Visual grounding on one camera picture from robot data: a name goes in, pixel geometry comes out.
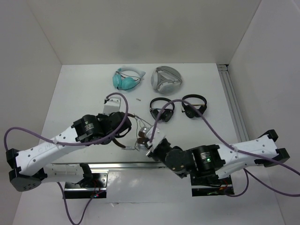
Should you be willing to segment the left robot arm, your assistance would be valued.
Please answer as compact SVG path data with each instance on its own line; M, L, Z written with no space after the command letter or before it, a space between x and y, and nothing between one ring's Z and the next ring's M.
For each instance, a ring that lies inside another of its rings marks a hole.
M87 163L59 165L53 162L90 145L106 145L115 138L124 137L132 126L130 119L124 116L123 112L87 114L49 142L28 150L9 149L6 158L12 169L9 172L10 183L19 192L32 190L47 182L89 186L95 177Z

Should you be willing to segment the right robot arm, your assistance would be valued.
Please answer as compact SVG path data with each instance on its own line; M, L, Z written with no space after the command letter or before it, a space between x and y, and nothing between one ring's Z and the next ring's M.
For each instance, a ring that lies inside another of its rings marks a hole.
M268 130L255 140L233 144L233 149L213 144L182 150L172 147L165 134L153 128L146 131L144 137L148 157L162 162L180 178L204 177L210 184L249 166L272 167L275 162L284 163L290 157L286 149L275 145L278 136L274 130Z

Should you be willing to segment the brown silver headphones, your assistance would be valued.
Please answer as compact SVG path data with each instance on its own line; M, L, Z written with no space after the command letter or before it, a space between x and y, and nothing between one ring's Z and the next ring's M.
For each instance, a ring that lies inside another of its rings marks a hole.
M125 146L118 142L116 138L114 138L112 142L123 150L145 150L147 147L148 140L148 138L146 137L146 133L149 131L149 129L150 128L146 126L140 128L139 132L137 132L137 138L134 146Z

